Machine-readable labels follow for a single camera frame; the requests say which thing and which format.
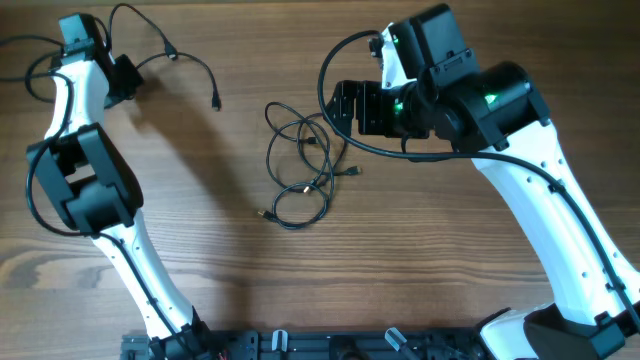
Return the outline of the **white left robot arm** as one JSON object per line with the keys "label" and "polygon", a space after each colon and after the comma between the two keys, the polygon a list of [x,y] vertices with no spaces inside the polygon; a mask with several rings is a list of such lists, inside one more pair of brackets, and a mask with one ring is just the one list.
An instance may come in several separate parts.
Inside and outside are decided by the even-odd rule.
{"label": "white left robot arm", "polygon": [[40,184],[65,225],[61,235],[90,238],[118,272],[146,327],[145,337],[124,338],[122,358],[214,359],[218,346],[155,251],[140,184],[103,128],[106,109],[133,98],[143,79],[127,56],[112,56],[92,15],[59,25],[54,117],[44,140],[27,149],[27,203]]}

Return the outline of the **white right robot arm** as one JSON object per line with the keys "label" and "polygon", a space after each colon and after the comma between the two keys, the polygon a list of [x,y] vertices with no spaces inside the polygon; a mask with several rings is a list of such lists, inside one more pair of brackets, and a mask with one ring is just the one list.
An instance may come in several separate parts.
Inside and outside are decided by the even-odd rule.
{"label": "white right robot arm", "polygon": [[364,37],[382,78],[339,82],[318,99],[324,119],[355,147],[366,135],[449,142],[447,152],[400,149],[394,157],[471,160],[508,205],[551,285],[550,302],[486,318],[470,355],[604,359],[620,350],[639,331],[639,273],[582,192],[527,72],[513,62],[482,69],[445,4]]}

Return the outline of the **black cable gold plugs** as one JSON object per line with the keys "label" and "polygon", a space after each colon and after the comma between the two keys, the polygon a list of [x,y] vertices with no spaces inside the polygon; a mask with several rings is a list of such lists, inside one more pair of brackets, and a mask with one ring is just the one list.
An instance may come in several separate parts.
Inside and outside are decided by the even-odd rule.
{"label": "black cable gold plugs", "polygon": [[[260,216],[286,230],[301,230],[322,220],[334,199],[336,180],[362,173],[360,167],[344,164],[347,144],[335,147],[320,118],[319,113],[303,115],[282,102],[272,101],[264,108],[264,120],[272,131],[265,169],[279,190]],[[294,195],[316,197],[304,212],[307,218],[280,211],[280,203]]]}

